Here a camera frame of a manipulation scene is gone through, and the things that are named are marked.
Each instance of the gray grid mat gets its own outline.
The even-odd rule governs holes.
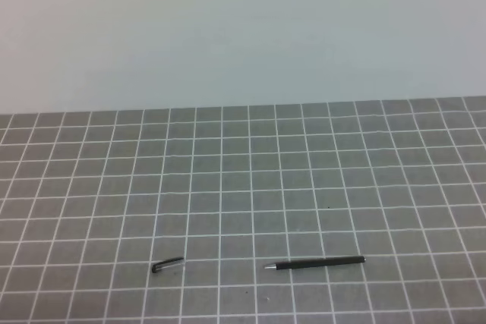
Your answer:
[[[485,110],[0,115],[0,322],[484,322]],[[356,253],[364,265],[262,268]]]

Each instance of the white backdrop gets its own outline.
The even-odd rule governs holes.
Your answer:
[[[0,0],[0,112],[486,94],[484,0]]]

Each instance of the black pen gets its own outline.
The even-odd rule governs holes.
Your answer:
[[[309,260],[284,261],[265,265],[265,269],[307,269],[309,267],[325,267],[349,265],[352,263],[363,263],[366,259],[363,256],[347,256],[332,258],[312,258]]]

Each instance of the grid square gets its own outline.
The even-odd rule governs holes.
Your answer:
[[[221,314],[251,314],[255,312],[254,290],[250,288],[221,288]]]
[[[215,188],[215,191],[219,190],[219,175],[216,175],[215,178],[218,178],[217,185],[218,188]],[[221,188],[222,191],[237,191],[237,190],[250,190],[250,174],[247,172],[229,172],[223,174],[222,181],[221,181]]]
[[[449,132],[456,146],[471,146],[482,144],[481,138],[479,137],[476,129],[460,129],[451,130]]]
[[[167,136],[167,124],[148,124],[142,126],[141,140],[164,140]]]
[[[254,241],[255,255],[257,257],[287,256],[287,240],[285,234],[255,235]]]
[[[456,230],[426,231],[425,236],[432,252],[459,252],[462,250]]]
[[[279,142],[280,152],[300,152],[307,149],[309,151],[329,151],[336,149],[333,136],[282,137],[279,138]]]
[[[329,118],[306,118],[304,119],[306,134],[329,134],[332,133]]]
[[[363,139],[368,149],[393,148],[393,141],[389,133],[366,133],[363,134]]]
[[[149,290],[145,303],[146,316],[177,316],[181,302],[181,290]]]
[[[368,154],[365,151],[339,151],[339,160],[343,168],[368,167]]]
[[[284,189],[305,189],[312,187],[309,171],[283,171],[282,182]]]
[[[325,102],[302,104],[302,114],[305,118],[327,117],[329,111]]]
[[[221,210],[223,212],[239,212],[251,210],[251,195],[248,192],[222,193]]]
[[[383,108],[379,100],[355,102],[358,115],[382,115]]]
[[[144,291],[113,291],[108,302],[108,317],[136,317],[142,313]]]
[[[118,252],[119,262],[135,262],[150,260],[152,240],[149,238],[123,239]]]
[[[182,315],[214,315],[217,307],[217,288],[186,288]]]
[[[393,245],[397,253],[427,253],[424,234],[421,231],[392,231]]]
[[[313,170],[314,187],[342,187],[342,175],[339,169]]]
[[[445,206],[417,208],[424,228],[453,228],[454,222]]]
[[[272,204],[269,204],[270,200],[255,200],[254,206],[257,209],[258,206],[262,206],[261,210],[280,210],[282,208],[282,194],[280,192],[271,192],[274,199]],[[286,209],[315,209],[314,194],[312,190],[286,190],[283,193]]]
[[[147,269],[146,263],[117,263],[113,274],[113,288],[144,288]]]
[[[276,153],[278,151],[279,148],[276,137],[251,138],[251,153]]]
[[[319,211],[320,228],[323,231],[351,231],[351,216],[348,210]]]
[[[309,168],[309,162],[308,162],[308,155],[307,153],[284,153],[282,155],[279,155],[280,157],[280,162],[282,164],[282,170],[292,170],[292,169],[307,169]],[[313,153],[312,156],[314,159],[311,160],[311,164],[314,161],[314,166],[313,168],[316,168],[315,166],[318,165],[318,158],[319,156],[316,156],[316,153]]]
[[[385,231],[358,231],[356,239],[363,254],[393,253],[390,237]]]
[[[63,293],[41,292],[33,310],[33,319],[64,319],[68,314],[70,297]]]
[[[400,164],[396,152],[392,149],[375,149],[368,151],[368,155],[373,167],[398,166]]]
[[[224,260],[220,263],[221,285],[252,285],[253,260]]]
[[[322,238],[327,256],[346,256],[358,253],[353,233],[323,233]]]
[[[250,135],[253,137],[275,136],[275,121],[250,121]]]
[[[446,204],[439,186],[414,186],[411,190],[413,200],[417,206]]]
[[[362,134],[335,134],[334,139],[336,140],[336,149],[343,150],[343,149],[364,149],[365,148],[363,144]]]
[[[388,226],[390,229],[419,229],[417,213],[412,207],[385,209]]]
[[[410,100],[414,113],[438,112],[439,105],[435,99],[413,99]]]
[[[387,121],[391,131],[414,131],[417,129],[412,115],[388,115]]]
[[[313,211],[287,212],[287,230],[290,231],[318,231],[317,215]]]
[[[377,189],[375,187],[357,187],[346,189],[350,208],[380,207]]]
[[[379,115],[359,117],[359,124],[363,132],[388,131],[387,120]]]
[[[275,107],[273,105],[250,105],[248,111],[250,119],[275,119]]]
[[[294,287],[295,310],[298,313],[331,311],[329,290],[326,285]]]
[[[319,209],[347,208],[344,189],[315,190],[317,207]]]
[[[218,237],[189,237],[187,242],[187,259],[204,260],[218,258]]]
[[[366,288],[362,284],[331,285],[336,311],[369,310]]]
[[[100,318],[105,313],[108,292],[74,292],[71,318]]]
[[[188,233],[189,235],[218,234],[219,214],[190,214]]]
[[[250,235],[231,235],[221,237],[222,258],[247,258],[252,256],[253,239]]]
[[[394,256],[369,256],[363,270],[368,281],[399,281],[399,270]]]
[[[251,169],[253,171],[278,170],[279,166],[279,155],[277,153],[251,155]]]
[[[108,289],[112,278],[113,265],[81,266],[77,280],[77,290]]]
[[[412,112],[411,104],[408,100],[384,100],[383,109],[387,114],[407,114]]]
[[[322,246],[318,233],[289,234],[291,256],[322,256]]]
[[[382,209],[359,209],[352,211],[352,220],[357,231],[386,230],[387,224]]]
[[[249,153],[250,141],[248,138],[223,138],[222,153]]]
[[[283,212],[256,212],[253,219],[255,233],[285,233],[286,231]]]
[[[448,131],[422,131],[421,136],[427,147],[452,146]]]
[[[282,188],[278,171],[254,172],[251,174],[251,183],[253,190],[278,190]]]
[[[399,256],[398,260],[404,280],[437,279],[431,256]]]
[[[440,278],[473,278],[465,254],[438,254],[434,258]]]
[[[412,309],[446,306],[438,282],[407,282],[405,285]]]
[[[443,112],[465,111],[462,98],[439,98],[437,102]]]
[[[460,233],[468,251],[486,248],[486,228],[466,228],[461,229]]]
[[[402,284],[369,284],[371,306],[374,310],[404,310],[407,308]]]
[[[40,290],[72,290],[76,276],[76,266],[47,266]]]
[[[292,291],[290,286],[258,286],[258,313],[292,312]]]

